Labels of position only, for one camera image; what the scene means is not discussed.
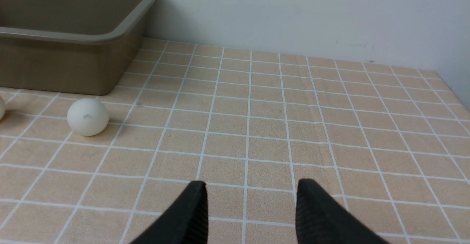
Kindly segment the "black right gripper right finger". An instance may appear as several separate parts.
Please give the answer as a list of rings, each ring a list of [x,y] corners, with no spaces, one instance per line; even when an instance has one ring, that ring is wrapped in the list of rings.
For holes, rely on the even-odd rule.
[[[296,237],[299,244],[387,244],[314,179],[297,186]]]

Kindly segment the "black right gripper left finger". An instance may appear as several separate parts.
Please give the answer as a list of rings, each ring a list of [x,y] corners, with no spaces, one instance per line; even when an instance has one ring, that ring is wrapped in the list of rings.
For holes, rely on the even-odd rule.
[[[205,182],[192,181],[132,244],[206,244],[209,236]]]

